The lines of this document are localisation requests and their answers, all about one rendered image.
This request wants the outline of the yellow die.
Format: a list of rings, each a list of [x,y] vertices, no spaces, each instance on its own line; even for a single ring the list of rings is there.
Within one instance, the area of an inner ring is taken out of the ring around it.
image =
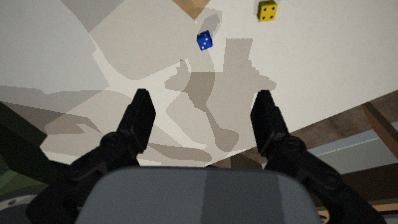
[[[260,1],[258,4],[257,18],[260,22],[274,20],[277,4],[274,0]]]

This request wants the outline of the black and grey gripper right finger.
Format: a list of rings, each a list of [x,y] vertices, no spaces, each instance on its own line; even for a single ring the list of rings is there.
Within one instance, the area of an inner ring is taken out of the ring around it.
[[[343,183],[336,169],[308,152],[302,139],[290,136],[269,90],[258,92],[250,118],[258,152],[268,160],[264,169],[295,178],[317,196],[329,213],[326,224],[387,224],[374,207]]]

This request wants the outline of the blue die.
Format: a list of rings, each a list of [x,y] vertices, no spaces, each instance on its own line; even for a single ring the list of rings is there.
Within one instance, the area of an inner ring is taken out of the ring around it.
[[[197,35],[197,43],[201,51],[212,47],[212,39],[209,31],[202,32]]]

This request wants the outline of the brown square mat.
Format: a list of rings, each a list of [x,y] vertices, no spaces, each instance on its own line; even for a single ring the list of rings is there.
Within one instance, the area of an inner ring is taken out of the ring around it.
[[[193,20],[197,18],[210,0],[172,0]]]

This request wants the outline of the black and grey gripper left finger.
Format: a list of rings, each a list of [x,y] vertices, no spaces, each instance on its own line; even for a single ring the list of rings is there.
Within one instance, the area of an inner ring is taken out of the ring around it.
[[[79,200],[107,171],[140,166],[136,157],[147,148],[155,117],[149,91],[138,88],[116,132],[104,135],[98,147],[73,161],[27,205],[31,224],[75,224]]]

